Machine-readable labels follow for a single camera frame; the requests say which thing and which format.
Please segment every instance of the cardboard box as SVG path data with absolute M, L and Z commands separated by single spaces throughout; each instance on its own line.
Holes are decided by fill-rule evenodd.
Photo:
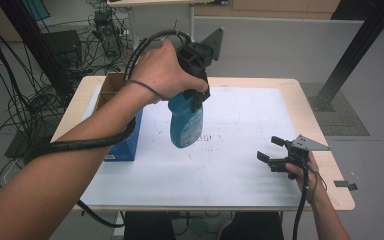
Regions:
M 98 96 L 95 109 L 101 108 L 124 86 L 124 73 L 108 73 L 101 92 Z M 105 156 L 106 162 L 134 161 L 136 147 L 139 138 L 140 123 L 142 120 L 142 110 L 136 114 L 136 127 L 133 134 L 125 141 L 115 144 Z

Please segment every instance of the floor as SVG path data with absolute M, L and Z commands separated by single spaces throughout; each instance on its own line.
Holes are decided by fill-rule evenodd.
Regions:
M 223 49 L 220 60 L 207 69 L 209 76 L 294 78 L 300 82 L 323 83 L 361 22 L 199 17 L 195 21 L 195 39 L 203 39 L 219 26 L 226 28 Z M 14 46 L 23 55 L 22 47 Z M 20 85 L 22 89 L 28 88 L 27 81 L 20 81 Z M 384 31 L 341 90 L 370 136 L 327 137 L 344 178 L 358 186 L 352 192 L 355 210 L 341 212 L 340 217 L 353 238 L 384 239 Z M 0 81 L 0 123 L 7 118 L 6 95 Z M 14 133 L 14 128 L 6 128 L 0 134 L 0 170 L 8 163 L 3 153 Z M 15 172 L 10 172 L 7 179 Z M 111 211 L 99 214 L 109 221 L 117 216 Z M 217 232 L 222 222 L 230 218 L 230 213 L 215 218 L 208 216 L 213 213 L 196 214 L 210 224 L 210 232 Z M 285 213 L 286 239 L 292 236 L 294 216 L 295 213 Z M 185 220 L 174 222 L 176 232 L 184 227 Z M 51 239 L 111 239 L 113 233 L 113 229 L 73 211 Z M 311 213 L 303 214 L 298 236 L 317 239 Z M 199 237 L 188 230 L 178 239 L 217 239 L 217 234 L 205 233 Z

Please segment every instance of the bottle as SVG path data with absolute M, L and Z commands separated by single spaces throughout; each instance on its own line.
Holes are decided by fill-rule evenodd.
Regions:
M 186 97 L 179 93 L 168 102 L 172 112 L 170 123 L 171 142 L 178 148 L 185 148 L 201 136 L 203 127 L 203 106 L 194 108 L 195 96 Z

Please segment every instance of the white paper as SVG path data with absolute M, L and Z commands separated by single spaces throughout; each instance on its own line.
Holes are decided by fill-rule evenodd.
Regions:
M 272 173 L 257 151 L 287 151 L 272 136 L 296 133 L 278 89 L 213 87 L 204 102 L 204 130 L 193 145 L 170 140 L 167 102 L 144 109 L 133 162 L 104 162 L 82 196 L 87 204 L 152 207 L 288 208 L 300 192 L 286 173 Z

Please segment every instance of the electronic equipment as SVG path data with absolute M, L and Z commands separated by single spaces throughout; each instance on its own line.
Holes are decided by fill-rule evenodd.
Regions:
M 94 18 L 96 36 L 102 43 L 105 56 L 115 57 L 121 55 L 120 38 L 112 21 L 111 10 L 95 11 Z
M 82 45 L 75 30 L 42 34 L 46 45 L 62 67 L 79 66 L 82 62 Z

